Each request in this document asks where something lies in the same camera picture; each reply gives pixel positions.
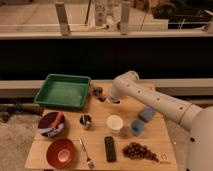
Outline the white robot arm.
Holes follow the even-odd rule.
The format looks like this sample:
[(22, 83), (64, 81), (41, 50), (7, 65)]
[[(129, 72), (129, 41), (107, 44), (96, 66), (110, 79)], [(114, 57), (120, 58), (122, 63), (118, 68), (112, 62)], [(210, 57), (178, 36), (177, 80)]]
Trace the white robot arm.
[(213, 171), (213, 106), (193, 103), (151, 90), (137, 83), (139, 75), (128, 71), (114, 78), (109, 99), (130, 96), (179, 124), (190, 133), (186, 171)]

